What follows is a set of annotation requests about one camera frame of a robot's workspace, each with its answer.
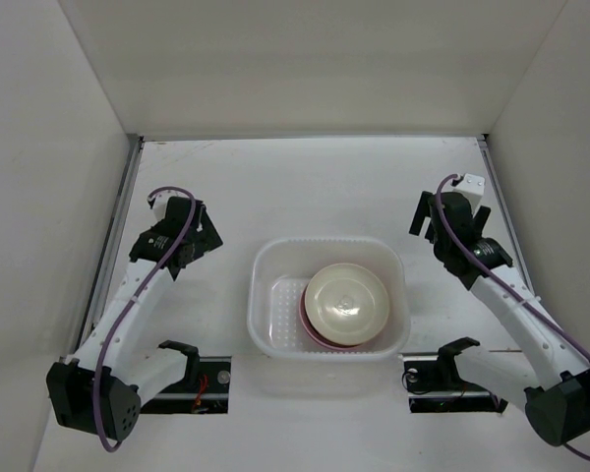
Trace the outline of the cream plate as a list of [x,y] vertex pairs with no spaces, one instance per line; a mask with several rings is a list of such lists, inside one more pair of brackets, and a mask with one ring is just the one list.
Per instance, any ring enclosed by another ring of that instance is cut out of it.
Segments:
[[374,273],[360,265],[342,263],[326,266],[311,278],[304,308],[321,337],[334,344],[356,346],[383,331],[390,299]]

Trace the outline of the pink plate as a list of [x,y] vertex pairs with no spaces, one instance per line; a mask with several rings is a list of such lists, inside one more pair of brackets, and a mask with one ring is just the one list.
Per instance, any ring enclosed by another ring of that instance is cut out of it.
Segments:
[[353,351],[357,347],[359,347],[359,344],[344,345],[344,344],[335,343],[335,342],[330,341],[330,340],[326,339],[325,337],[323,337],[312,326],[310,319],[308,317],[308,314],[307,314],[305,301],[306,301],[306,290],[304,290],[300,296],[299,320],[302,324],[304,331],[306,332],[306,334],[308,335],[308,337],[310,339],[312,339],[316,344],[318,344],[319,346],[321,346],[323,348],[329,349],[331,351],[337,351],[337,352]]

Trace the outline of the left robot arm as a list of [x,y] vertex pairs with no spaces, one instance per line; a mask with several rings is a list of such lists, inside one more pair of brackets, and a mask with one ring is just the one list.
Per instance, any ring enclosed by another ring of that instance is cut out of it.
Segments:
[[197,347],[165,340],[137,358],[135,350],[154,308],[189,264],[222,246],[207,207],[189,191],[164,186],[147,203],[157,218],[129,253],[121,284],[85,342],[54,363],[46,386],[59,425],[96,435],[116,451],[141,409],[172,385],[206,390]]

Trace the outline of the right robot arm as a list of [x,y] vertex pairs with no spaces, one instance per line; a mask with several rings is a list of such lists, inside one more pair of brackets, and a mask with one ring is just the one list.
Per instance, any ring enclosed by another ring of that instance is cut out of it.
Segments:
[[481,301],[521,349],[522,368],[462,337],[437,352],[430,389],[475,384],[524,412],[535,433],[562,446],[590,432],[590,353],[533,298],[509,253],[482,231],[490,211],[458,192],[422,193],[411,226],[444,268]]

